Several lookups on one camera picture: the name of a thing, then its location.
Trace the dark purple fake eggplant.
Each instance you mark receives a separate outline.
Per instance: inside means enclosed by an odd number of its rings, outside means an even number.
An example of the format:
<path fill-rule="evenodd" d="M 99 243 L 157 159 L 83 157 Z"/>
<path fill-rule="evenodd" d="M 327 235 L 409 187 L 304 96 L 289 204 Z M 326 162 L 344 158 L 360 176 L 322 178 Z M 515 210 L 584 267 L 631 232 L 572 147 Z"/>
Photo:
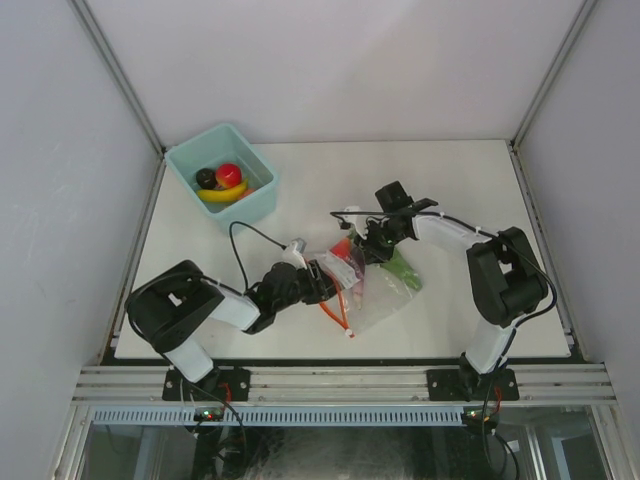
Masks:
<path fill-rule="evenodd" d="M 213 169 L 202 168 L 196 172 L 196 183 L 201 189 L 213 190 L 218 185 L 216 173 Z"/>

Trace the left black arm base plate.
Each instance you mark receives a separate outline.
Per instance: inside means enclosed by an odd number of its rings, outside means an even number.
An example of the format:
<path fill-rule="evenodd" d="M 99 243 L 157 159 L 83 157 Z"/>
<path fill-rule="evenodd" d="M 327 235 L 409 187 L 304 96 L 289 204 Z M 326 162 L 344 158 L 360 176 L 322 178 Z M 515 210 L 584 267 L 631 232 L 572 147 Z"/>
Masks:
<path fill-rule="evenodd" d="M 175 402 L 244 402 L 248 400 L 250 382 L 251 372 L 243 368 L 216 368 L 195 385 L 191 385 L 177 369 L 170 369 L 164 379 L 162 399 Z"/>

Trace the yellow fake banana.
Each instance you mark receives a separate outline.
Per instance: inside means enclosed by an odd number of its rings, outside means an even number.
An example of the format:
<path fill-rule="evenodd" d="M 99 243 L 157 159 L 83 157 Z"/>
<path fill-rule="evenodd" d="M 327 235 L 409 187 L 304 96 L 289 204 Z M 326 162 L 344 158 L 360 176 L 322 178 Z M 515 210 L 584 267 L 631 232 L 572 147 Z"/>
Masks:
<path fill-rule="evenodd" d="M 247 189 L 248 181 L 244 180 L 234 187 L 223 190 L 200 189 L 196 195 L 205 203 L 233 203 L 241 199 Z"/>

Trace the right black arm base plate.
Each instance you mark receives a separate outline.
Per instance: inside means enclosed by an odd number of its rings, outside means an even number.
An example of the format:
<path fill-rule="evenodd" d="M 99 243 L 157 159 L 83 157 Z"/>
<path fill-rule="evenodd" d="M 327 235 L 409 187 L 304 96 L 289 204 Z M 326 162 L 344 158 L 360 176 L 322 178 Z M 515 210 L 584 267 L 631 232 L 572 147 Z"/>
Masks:
<path fill-rule="evenodd" d="M 431 401 L 481 401 L 489 395 L 497 400 L 497 394 L 506 401 L 517 401 L 520 393 L 515 372 L 500 369 L 497 373 L 479 375 L 473 369 L 429 369 L 426 372 L 429 399 Z"/>

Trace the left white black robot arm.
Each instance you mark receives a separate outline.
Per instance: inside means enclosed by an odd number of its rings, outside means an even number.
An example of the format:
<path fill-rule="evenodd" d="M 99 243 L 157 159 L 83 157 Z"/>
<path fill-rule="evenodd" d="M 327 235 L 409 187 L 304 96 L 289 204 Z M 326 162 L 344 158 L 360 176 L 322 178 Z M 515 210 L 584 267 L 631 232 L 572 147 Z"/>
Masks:
<path fill-rule="evenodd" d="M 184 260 L 133 291 L 125 310 L 134 333 L 182 375 L 186 391 L 206 400 L 217 392 L 219 376 L 213 358 L 195 338 L 201 325 L 222 322 L 255 335 L 281 311 L 323 303 L 340 291 L 337 280 L 315 260 L 304 267 L 277 262 L 244 293 Z"/>

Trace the small orange fake carrot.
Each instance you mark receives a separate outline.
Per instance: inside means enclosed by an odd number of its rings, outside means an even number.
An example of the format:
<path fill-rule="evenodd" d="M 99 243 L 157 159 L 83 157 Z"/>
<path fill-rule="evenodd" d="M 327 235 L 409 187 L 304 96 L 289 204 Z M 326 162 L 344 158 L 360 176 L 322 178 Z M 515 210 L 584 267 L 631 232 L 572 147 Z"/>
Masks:
<path fill-rule="evenodd" d="M 253 188 L 247 188 L 239 197 L 238 200 L 244 199 L 246 197 L 248 197 L 249 195 L 253 194 L 256 191 L 256 189 Z"/>

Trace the teal plastic bin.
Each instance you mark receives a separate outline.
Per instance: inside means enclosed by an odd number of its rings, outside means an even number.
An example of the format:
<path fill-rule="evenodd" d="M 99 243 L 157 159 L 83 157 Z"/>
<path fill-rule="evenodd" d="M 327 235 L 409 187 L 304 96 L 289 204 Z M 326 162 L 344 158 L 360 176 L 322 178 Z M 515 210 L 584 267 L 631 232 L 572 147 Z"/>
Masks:
<path fill-rule="evenodd" d="M 236 129 L 224 123 L 171 148 L 168 167 L 198 208 L 223 232 L 273 213 L 278 174 Z"/>

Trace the red fake apple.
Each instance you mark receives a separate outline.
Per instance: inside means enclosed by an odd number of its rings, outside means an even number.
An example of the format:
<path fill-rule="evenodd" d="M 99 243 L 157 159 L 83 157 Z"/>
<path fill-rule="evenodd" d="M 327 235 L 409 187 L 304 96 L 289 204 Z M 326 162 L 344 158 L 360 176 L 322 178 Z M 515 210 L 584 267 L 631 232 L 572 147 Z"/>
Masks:
<path fill-rule="evenodd" d="M 216 179 L 219 189 L 230 189 L 240 185 L 243 181 L 241 168 L 234 163 L 224 163 L 216 170 Z"/>

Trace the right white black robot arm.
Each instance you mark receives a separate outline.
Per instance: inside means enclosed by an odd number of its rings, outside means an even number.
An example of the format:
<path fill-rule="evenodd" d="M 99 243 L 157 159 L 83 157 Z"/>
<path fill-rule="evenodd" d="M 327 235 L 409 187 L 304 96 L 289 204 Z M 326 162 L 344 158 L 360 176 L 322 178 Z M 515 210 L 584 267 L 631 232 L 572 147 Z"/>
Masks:
<path fill-rule="evenodd" d="M 414 200 L 400 182 L 380 188 L 381 207 L 366 214 L 356 236 L 368 264 L 392 258 L 406 239 L 426 242 L 465 260 L 474 305 L 480 315 L 474 336 L 457 369 L 430 369 L 429 396 L 435 401 L 495 400 L 519 397 L 508 352 L 520 326 L 542 315 L 545 298 L 557 291 L 541 269 L 523 230 L 490 233 L 437 209 L 429 198 Z"/>

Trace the clear zip top bag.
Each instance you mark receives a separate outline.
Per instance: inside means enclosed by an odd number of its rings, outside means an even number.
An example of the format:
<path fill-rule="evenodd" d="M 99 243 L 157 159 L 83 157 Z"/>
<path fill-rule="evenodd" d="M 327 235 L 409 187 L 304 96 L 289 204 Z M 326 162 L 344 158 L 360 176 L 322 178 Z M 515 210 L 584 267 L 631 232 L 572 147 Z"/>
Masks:
<path fill-rule="evenodd" d="M 356 245 L 356 234 L 347 236 L 352 247 Z M 399 312 L 420 291 L 406 287 L 399 279 L 381 267 L 381 264 L 366 265 L 363 306 L 358 310 L 352 295 L 352 286 L 357 282 L 352 258 L 348 263 L 334 256 L 330 248 L 305 256 L 307 261 L 317 261 L 321 268 L 332 276 L 341 291 L 331 300 L 320 303 L 322 311 L 337 323 L 345 335 L 353 338 L 383 320 Z"/>

